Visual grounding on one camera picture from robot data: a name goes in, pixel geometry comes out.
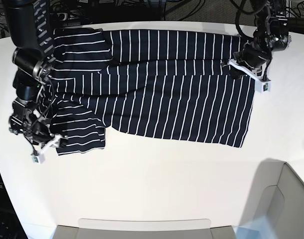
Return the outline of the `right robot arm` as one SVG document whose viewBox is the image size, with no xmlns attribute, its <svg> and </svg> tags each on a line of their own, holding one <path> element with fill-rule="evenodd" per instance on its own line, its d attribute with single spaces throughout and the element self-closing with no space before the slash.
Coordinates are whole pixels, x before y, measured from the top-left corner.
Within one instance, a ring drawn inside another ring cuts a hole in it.
<svg viewBox="0 0 304 239">
<path fill-rule="evenodd" d="M 16 99 L 9 117 L 9 131 L 22 134 L 31 146 L 62 148 L 66 137 L 50 131 L 50 111 L 56 96 L 50 73 L 54 38 L 48 0 L 3 0 L 7 26 L 16 46 L 12 62 L 17 66 L 13 81 Z"/>
</svg>

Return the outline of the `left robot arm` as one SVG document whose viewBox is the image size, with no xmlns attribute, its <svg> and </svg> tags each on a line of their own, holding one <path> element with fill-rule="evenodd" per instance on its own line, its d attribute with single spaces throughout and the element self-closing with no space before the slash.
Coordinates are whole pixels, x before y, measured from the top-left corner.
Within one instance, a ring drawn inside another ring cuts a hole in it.
<svg viewBox="0 0 304 239">
<path fill-rule="evenodd" d="M 266 81 L 268 67 L 273 59 L 274 51 L 285 50 L 290 43 L 288 19 L 285 16 L 283 0 L 252 0 L 252 11 L 244 10 L 246 1 L 237 4 L 231 1 L 237 9 L 235 26 L 237 32 L 246 41 L 239 52 L 233 53 L 233 60 L 228 61 L 232 79 L 249 76 L 259 72 L 262 80 Z M 247 36 L 240 27 L 240 16 L 254 15 L 255 26 L 253 36 Z"/>
</svg>

